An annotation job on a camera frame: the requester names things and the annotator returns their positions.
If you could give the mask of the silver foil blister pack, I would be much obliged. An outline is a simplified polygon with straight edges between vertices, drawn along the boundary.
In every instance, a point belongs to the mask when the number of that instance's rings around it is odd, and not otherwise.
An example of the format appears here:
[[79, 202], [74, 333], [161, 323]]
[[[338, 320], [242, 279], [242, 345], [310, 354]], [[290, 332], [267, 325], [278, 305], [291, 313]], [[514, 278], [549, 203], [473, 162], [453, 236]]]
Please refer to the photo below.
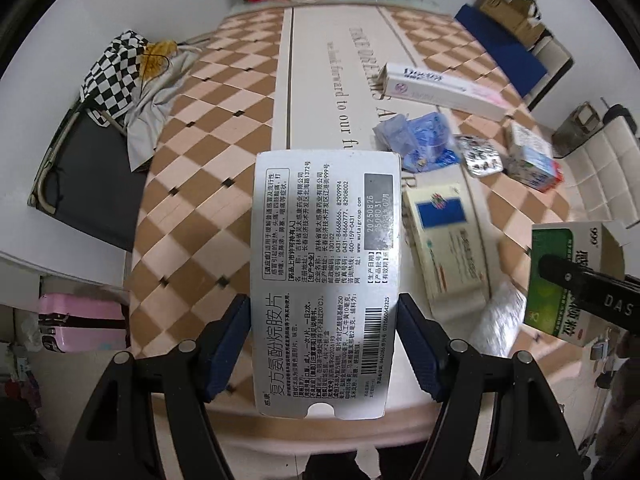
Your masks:
[[500, 154], [486, 139], [460, 134], [456, 136], [456, 144], [461, 159], [472, 177], [481, 179], [503, 172]]

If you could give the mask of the cream blue medicine box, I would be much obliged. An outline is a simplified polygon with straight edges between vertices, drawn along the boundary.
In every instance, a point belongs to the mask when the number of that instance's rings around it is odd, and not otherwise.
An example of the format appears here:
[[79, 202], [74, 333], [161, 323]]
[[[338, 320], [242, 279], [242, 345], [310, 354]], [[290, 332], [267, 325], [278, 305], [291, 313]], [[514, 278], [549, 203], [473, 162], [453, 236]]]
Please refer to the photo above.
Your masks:
[[469, 193], [457, 183], [417, 186], [405, 189], [404, 203], [433, 318], [482, 310], [489, 281]]

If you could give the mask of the long white pink box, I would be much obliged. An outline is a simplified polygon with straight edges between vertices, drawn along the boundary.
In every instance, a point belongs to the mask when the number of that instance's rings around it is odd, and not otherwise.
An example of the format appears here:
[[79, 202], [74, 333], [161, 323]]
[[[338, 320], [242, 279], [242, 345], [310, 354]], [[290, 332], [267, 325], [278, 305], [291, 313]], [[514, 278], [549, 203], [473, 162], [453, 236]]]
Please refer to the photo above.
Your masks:
[[378, 81], [391, 98], [444, 106], [494, 122], [501, 122], [511, 109], [491, 88], [427, 68], [387, 63]]

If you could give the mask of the grey white garment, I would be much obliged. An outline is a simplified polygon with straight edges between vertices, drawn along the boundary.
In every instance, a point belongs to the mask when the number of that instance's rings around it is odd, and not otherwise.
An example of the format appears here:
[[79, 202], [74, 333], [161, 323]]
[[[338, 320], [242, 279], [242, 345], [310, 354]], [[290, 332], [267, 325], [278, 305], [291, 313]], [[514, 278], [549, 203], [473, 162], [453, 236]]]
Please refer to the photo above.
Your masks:
[[131, 171], [140, 170], [155, 154], [172, 107], [202, 49], [165, 40], [148, 44], [141, 57], [140, 78], [125, 115]]

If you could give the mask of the blue plastic wrapper bag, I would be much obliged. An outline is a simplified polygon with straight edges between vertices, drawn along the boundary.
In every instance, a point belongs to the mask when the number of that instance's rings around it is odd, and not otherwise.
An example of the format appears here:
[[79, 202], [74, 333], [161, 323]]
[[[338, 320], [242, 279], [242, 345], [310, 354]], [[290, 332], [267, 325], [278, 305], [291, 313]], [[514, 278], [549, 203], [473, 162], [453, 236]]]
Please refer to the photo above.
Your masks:
[[454, 136], [447, 118], [439, 112], [408, 119], [396, 115], [373, 128], [376, 140], [398, 154], [403, 170], [412, 174], [457, 165]]

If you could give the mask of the cardboard boxes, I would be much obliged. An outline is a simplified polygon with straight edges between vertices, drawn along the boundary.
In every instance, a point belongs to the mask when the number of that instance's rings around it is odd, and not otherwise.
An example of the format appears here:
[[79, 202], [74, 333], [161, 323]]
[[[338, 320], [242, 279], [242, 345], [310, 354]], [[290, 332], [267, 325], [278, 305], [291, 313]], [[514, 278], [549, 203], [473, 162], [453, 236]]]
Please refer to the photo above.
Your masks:
[[536, 0], [477, 0], [477, 9], [532, 48], [546, 30]]

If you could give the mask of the small white blue red carton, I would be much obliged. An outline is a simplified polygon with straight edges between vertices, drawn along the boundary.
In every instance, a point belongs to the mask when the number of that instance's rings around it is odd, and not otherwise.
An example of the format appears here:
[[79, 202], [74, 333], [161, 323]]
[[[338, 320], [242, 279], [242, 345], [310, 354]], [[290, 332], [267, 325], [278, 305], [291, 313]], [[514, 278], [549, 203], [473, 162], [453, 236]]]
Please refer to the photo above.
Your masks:
[[560, 165], [554, 160], [551, 145], [518, 122], [506, 127], [508, 162], [506, 173], [538, 192], [547, 192], [563, 181]]

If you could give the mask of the green white medicine box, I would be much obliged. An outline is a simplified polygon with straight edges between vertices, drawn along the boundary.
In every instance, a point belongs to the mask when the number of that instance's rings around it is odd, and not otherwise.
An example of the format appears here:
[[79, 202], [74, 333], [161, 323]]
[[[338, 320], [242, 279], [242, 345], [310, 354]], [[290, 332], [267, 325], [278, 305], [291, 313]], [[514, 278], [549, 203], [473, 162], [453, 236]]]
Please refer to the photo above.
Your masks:
[[583, 347], [609, 325], [639, 327], [639, 284], [602, 221], [536, 224], [524, 323]]

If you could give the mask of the white medicine box with text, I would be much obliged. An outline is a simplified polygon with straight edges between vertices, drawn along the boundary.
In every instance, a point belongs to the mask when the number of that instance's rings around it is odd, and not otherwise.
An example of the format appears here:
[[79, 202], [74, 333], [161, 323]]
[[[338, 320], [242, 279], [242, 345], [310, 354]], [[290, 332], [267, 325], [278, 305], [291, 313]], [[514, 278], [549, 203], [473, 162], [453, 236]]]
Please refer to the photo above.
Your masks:
[[282, 150], [255, 162], [250, 227], [254, 393], [270, 417], [317, 404], [383, 416], [399, 296], [400, 159]]

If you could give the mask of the white padded chair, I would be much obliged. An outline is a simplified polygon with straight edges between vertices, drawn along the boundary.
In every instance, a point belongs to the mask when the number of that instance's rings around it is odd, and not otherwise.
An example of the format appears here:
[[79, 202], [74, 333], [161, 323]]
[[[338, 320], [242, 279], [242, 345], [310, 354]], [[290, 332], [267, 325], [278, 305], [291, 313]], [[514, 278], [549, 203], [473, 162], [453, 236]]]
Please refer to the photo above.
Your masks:
[[559, 160], [570, 220], [639, 223], [639, 142], [617, 117]]

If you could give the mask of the pink suitcase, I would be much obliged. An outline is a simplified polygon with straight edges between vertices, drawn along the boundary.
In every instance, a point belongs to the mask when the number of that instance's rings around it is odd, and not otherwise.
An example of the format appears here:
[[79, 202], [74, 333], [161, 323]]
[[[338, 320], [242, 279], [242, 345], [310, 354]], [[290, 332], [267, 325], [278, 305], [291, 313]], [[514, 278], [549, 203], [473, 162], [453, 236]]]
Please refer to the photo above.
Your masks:
[[39, 298], [41, 343], [58, 353], [126, 350], [128, 308], [113, 300], [45, 294]]

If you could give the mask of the checkered tablecloth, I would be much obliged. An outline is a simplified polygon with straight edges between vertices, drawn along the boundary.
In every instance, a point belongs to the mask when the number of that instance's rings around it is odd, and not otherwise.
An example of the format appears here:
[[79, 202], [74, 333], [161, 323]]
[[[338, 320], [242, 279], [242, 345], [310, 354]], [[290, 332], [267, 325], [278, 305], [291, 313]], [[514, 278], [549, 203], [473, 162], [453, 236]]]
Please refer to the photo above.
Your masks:
[[293, 6], [213, 33], [151, 162], [129, 289], [140, 359], [250, 297], [252, 333], [207, 405], [217, 436], [273, 454], [422, 441], [439, 407], [398, 336], [399, 295], [466, 339], [499, 292], [526, 293], [533, 228], [570, 220], [564, 188], [403, 170], [375, 127], [433, 112], [500, 154], [510, 125], [536, 128], [451, 16]]

